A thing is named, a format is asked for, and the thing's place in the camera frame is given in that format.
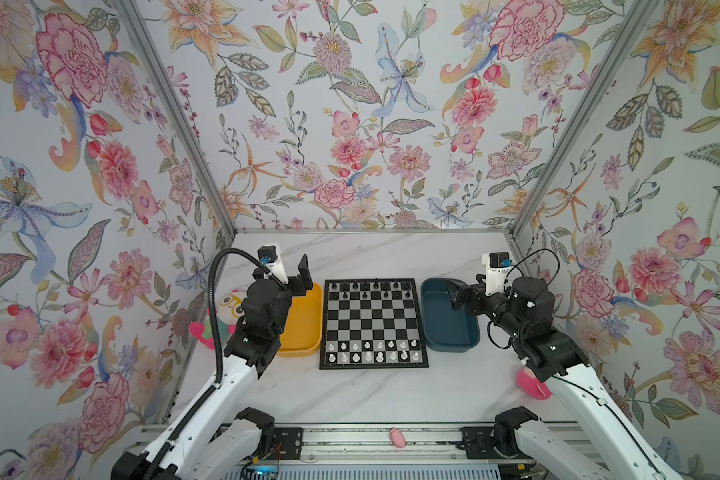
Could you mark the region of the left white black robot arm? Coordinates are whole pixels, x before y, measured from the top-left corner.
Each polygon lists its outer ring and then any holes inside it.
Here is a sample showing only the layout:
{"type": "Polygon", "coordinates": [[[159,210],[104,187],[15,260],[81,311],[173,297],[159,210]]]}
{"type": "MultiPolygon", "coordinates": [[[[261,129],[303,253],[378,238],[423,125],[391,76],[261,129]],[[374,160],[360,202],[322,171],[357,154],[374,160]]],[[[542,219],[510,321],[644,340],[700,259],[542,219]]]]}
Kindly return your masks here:
{"type": "Polygon", "coordinates": [[[125,452],[111,470],[113,479],[217,479],[241,460],[263,458],[272,447],[275,422],[255,408],[238,413],[223,434],[217,431],[238,401],[272,363],[292,301],[314,287],[309,262],[301,257],[295,276],[287,274],[278,245],[256,254],[239,248],[221,250],[207,279],[215,371],[192,403],[140,454],[125,452]],[[237,255],[254,266],[253,283],[242,302],[243,314],[227,341],[221,339],[216,284],[227,256],[237,255]]]}

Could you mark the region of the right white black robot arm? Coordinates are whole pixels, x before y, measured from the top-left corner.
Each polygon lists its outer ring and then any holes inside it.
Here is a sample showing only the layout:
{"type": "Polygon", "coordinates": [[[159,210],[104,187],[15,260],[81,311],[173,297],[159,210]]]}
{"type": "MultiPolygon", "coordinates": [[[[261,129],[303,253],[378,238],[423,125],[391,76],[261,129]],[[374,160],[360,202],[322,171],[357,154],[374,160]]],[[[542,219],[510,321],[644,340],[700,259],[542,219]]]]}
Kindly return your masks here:
{"type": "Polygon", "coordinates": [[[679,478],[612,401],[576,342],[554,328],[554,296],[544,280],[518,277],[495,291],[486,283],[446,285],[454,309],[484,315],[509,336],[521,363],[574,417],[602,460],[559,439],[526,407],[496,416],[491,445],[499,455],[525,455],[559,479],[679,478]]]}

